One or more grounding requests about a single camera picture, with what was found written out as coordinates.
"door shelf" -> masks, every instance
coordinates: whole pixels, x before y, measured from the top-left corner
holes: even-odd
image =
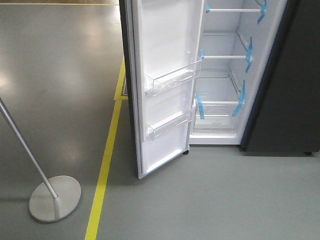
[[[156,96],[193,80],[200,74],[201,62],[202,59],[198,57],[196,62],[156,78],[145,74],[145,91],[152,96]]]
[[[155,140],[177,126],[188,124],[193,119],[194,112],[195,108],[192,108],[189,112],[186,112],[184,114],[172,116],[171,119],[165,119],[154,125],[148,125],[147,137],[151,140]]]

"blue tape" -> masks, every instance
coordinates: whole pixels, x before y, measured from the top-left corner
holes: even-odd
[[[207,14],[209,12],[210,12],[210,7],[209,7],[209,5],[207,5],[206,8],[205,8],[205,13]]]
[[[205,59],[205,53],[204,53],[204,50],[203,50],[203,49],[200,49],[200,54],[201,54],[200,58],[201,58],[202,60]]]
[[[262,21],[262,19],[264,19],[264,17],[266,16],[267,13],[267,0],[263,1],[262,7],[261,7],[261,16],[258,19],[258,24]]]
[[[232,117],[235,117],[238,115],[238,113],[240,112],[240,110],[242,109],[242,107],[245,104],[245,98],[246,98],[246,81],[243,80],[242,91],[241,91],[239,103],[238,103],[238,106],[236,106],[234,112],[232,113],[232,115],[231,115]]]
[[[200,113],[200,119],[205,119],[204,106],[203,106],[203,104],[202,104],[201,97],[199,96],[198,93],[195,93],[195,100],[196,100],[197,103],[198,103],[199,113]]]
[[[252,65],[252,54],[253,54],[254,48],[252,43],[252,36],[250,37],[250,45],[248,47],[248,51],[246,52],[245,60],[248,63],[248,66],[246,67],[245,72],[248,73],[251,65]]]

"yellow tape line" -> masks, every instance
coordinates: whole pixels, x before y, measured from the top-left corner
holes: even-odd
[[[48,2],[2,2],[0,5],[69,5],[69,6],[119,6],[116,3],[48,3]]]
[[[122,59],[122,64],[119,72],[118,83],[116,84],[114,100],[128,100],[128,96],[122,96],[122,90],[124,89],[126,76],[125,58]]]
[[[120,118],[120,109],[122,100],[116,100],[113,108],[112,120],[109,128],[109,134],[106,140],[104,155],[100,168],[98,183],[96,185],[91,214],[86,229],[85,240],[96,240],[99,222],[101,217],[101,211],[104,203],[107,179],[109,175],[111,157],[114,150],[117,128]]]

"refrigerator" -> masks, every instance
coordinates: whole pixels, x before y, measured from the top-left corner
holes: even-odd
[[[119,4],[139,179],[190,145],[319,151],[319,1]]]

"gray floor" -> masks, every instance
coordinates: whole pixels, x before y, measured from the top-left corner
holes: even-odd
[[[29,214],[42,182],[0,117],[0,239],[85,237],[122,61],[118,6],[0,6],[0,96],[48,177],[82,186],[54,224]]]
[[[123,103],[98,240],[319,240],[320,154],[192,147],[142,180]]]

